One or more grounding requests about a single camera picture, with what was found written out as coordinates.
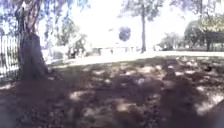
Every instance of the dirt ground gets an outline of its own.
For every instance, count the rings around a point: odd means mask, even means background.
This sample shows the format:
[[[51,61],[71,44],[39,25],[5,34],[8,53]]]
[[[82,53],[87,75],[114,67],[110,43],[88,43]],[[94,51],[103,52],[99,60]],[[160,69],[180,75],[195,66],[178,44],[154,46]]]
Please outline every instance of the dirt ground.
[[[1,93],[18,128],[206,128],[222,106],[223,61],[160,57],[66,67]]]

